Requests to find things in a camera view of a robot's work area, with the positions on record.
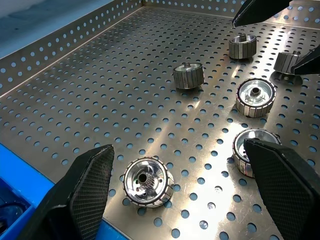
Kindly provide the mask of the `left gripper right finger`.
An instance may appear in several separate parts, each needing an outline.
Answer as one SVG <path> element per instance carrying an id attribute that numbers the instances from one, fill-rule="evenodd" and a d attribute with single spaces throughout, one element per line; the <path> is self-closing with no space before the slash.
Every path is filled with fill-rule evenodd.
<path id="1" fill-rule="evenodd" d="M 243 145 L 263 204 L 283 239 L 318 240 L 318 173 L 292 148 L 254 138 Z"/>

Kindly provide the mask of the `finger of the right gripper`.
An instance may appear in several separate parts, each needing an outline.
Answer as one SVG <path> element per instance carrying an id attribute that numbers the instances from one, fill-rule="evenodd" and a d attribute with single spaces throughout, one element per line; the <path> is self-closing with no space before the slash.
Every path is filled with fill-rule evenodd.
<path id="1" fill-rule="evenodd" d="M 290 0 L 246 0 L 232 20 L 233 27 L 261 23 L 290 5 Z"/>
<path id="2" fill-rule="evenodd" d="M 295 75 L 320 73 L 320 45 L 310 50 L 300 61 L 291 67 Z"/>

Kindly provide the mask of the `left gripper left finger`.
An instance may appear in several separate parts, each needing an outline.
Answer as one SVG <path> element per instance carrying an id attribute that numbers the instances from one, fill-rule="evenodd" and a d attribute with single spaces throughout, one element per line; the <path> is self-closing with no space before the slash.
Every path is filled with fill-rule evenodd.
<path id="1" fill-rule="evenodd" d="M 79 155 L 44 196 L 19 240 L 94 240 L 108 199 L 115 151 L 111 144 Z"/>

